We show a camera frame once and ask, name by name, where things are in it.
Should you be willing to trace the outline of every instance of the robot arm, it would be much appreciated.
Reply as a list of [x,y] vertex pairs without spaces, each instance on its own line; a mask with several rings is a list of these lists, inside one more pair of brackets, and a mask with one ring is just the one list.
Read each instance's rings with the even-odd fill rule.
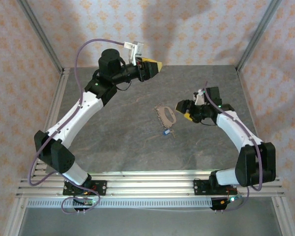
[[259,183],[260,171],[256,162],[254,140],[261,152],[263,182],[275,180],[275,147],[272,143],[264,143],[256,137],[238,118],[229,104],[223,104],[218,87],[207,88],[207,95],[226,114],[216,109],[204,95],[203,89],[194,93],[193,100],[180,101],[176,110],[195,123],[206,118],[212,121],[228,135],[239,152],[237,164],[234,168],[219,170],[211,173],[209,185],[214,189],[221,185],[240,184],[250,186]]
[[[138,50],[131,51],[132,56],[137,54]],[[85,87],[82,103],[79,100],[46,133],[38,131],[34,136],[36,150],[39,150],[50,137],[49,135],[56,132],[39,155],[39,159],[76,185],[86,188],[91,186],[91,177],[76,163],[75,156],[68,150],[73,139],[86,122],[116,94],[118,84],[130,83],[135,78],[144,82],[154,77],[162,68],[162,63],[146,58],[135,58],[135,63],[131,58],[131,63],[126,65],[115,49],[103,51],[98,64],[99,69],[95,71],[92,80]],[[59,130],[59,127],[76,112],[77,107],[79,107],[79,110],[74,118]]]

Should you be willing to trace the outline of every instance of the black mounting plate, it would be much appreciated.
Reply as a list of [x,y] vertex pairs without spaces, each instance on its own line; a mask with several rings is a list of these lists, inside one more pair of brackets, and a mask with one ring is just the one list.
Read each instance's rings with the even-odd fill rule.
[[237,190],[231,185],[219,185],[212,189],[209,180],[193,180],[193,189],[195,195],[237,195]]
[[[90,188],[94,189],[100,196],[105,196],[107,191],[107,181],[106,180],[91,180]],[[82,190],[69,182],[64,182],[63,195],[64,196],[92,196],[94,193],[84,194],[85,190]]]

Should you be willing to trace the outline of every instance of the orange floral wallpaper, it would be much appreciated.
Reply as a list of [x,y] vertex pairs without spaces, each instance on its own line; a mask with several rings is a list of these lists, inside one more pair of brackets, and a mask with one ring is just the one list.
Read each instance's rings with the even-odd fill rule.
[[282,1],[241,79],[259,135],[276,146],[295,220],[295,0]]
[[[145,43],[164,64],[236,64],[270,0],[29,0],[61,64],[74,65],[92,38]],[[93,43],[80,66],[97,65],[111,45]],[[126,60],[128,51],[120,47]]]
[[0,236],[59,74],[15,0],[0,0]]

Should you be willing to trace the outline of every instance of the purple cable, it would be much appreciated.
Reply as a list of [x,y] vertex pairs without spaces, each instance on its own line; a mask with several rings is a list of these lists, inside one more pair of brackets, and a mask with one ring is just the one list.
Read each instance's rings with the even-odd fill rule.
[[[82,104],[82,101],[83,101],[83,89],[82,89],[82,86],[81,86],[81,81],[79,79],[79,76],[78,76],[78,58],[79,58],[79,54],[81,52],[81,50],[86,46],[88,45],[89,43],[92,43],[92,42],[96,42],[96,41],[102,41],[102,42],[109,42],[109,43],[115,43],[115,44],[118,44],[118,45],[124,45],[123,43],[120,43],[120,42],[117,42],[117,41],[113,41],[113,40],[109,40],[109,39],[104,39],[104,38],[96,38],[96,39],[91,39],[87,42],[85,42],[78,50],[77,52],[77,55],[76,55],[76,58],[75,58],[75,63],[74,63],[74,75],[75,75],[75,80],[78,84],[78,87],[79,87],[79,91],[80,91],[80,100],[79,100],[79,104],[81,105]],[[43,151],[43,149],[45,148],[45,146],[49,143],[49,141],[57,134],[57,132],[61,131],[62,128],[67,125],[74,117],[75,115],[78,113],[80,109],[80,106],[78,106],[76,108],[76,110],[73,112],[73,114],[62,124],[58,127],[58,130],[55,131],[53,134],[51,134],[51,136],[46,140],[46,142],[44,142],[44,144],[40,147],[40,149],[37,151],[37,153],[35,154],[34,156],[34,159],[31,163],[31,166],[30,166],[30,169],[29,169],[29,172],[28,172],[28,183],[30,186],[37,186],[39,184],[41,184],[43,181],[45,181],[49,176],[57,173],[56,171],[53,171],[53,172],[50,172],[49,174],[47,174],[44,178],[42,178],[40,181],[36,182],[36,183],[33,183],[31,181],[31,172],[32,172],[32,169],[34,168],[34,165],[36,163],[36,160],[37,158],[39,157],[40,153]]]
[[[208,96],[207,94],[207,82],[205,84],[204,87],[204,91],[205,91],[205,95],[206,98],[208,99],[208,101],[210,102],[210,104],[215,107],[217,110],[219,110],[222,114],[226,115],[228,118],[230,118],[231,120],[233,120],[236,124],[238,124],[240,126],[240,128],[245,132],[245,134],[250,137],[250,133],[248,132],[248,130],[245,128],[245,126],[240,123],[238,120],[234,119],[234,117],[232,117],[230,114],[224,112],[221,108],[219,108],[212,100],[211,98]],[[257,151],[257,157],[258,157],[258,164],[259,164],[259,187],[255,188],[254,186],[251,186],[254,190],[256,191],[260,191],[262,189],[262,180],[263,180],[263,172],[262,172],[262,160],[261,160],[261,154],[260,154],[260,150],[258,148],[258,145],[256,143],[256,141],[254,139],[251,140],[251,142],[254,144],[256,151]]]
[[240,204],[240,205],[238,205],[238,206],[236,206],[236,207],[234,207],[234,208],[231,208],[231,209],[225,209],[225,210],[217,210],[217,212],[225,212],[225,211],[233,211],[233,210],[237,210],[237,209],[239,209],[239,208],[241,208],[243,205],[245,205],[246,204],[246,202],[248,201],[248,198],[249,198],[249,187],[247,187],[247,196],[246,196],[246,198],[244,199],[244,201],[242,202],[242,204]]
[[[95,192],[94,190],[92,189],[89,189],[89,188],[84,188],[82,186],[79,186],[77,185],[75,182],[72,182],[71,180],[67,179],[64,175],[62,175],[67,181],[69,181],[72,185],[74,185],[75,187],[77,188],[80,188],[80,189],[83,189],[83,190],[86,190],[88,192],[92,192],[94,194],[96,194],[98,196],[98,200],[96,201],[96,203],[94,205],[92,205],[90,208],[87,208],[86,210],[83,210],[83,212],[87,212],[87,211],[90,211],[90,210],[93,210],[99,203],[100,203],[100,195]],[[92,200],[92,198],[76,198],[76,197],[68,197],[66,199],[64,199],[61,203],[61,210],[64,214],[67,214],[67,215],[73,215],[73,214],[79,214],[79,211],[74,211],[74,212],[68,212],[68,211],[65,211],[64,208],[63,208],[63,204],[65,201],[69,200],[69,199],[75,199],[75,200]]]

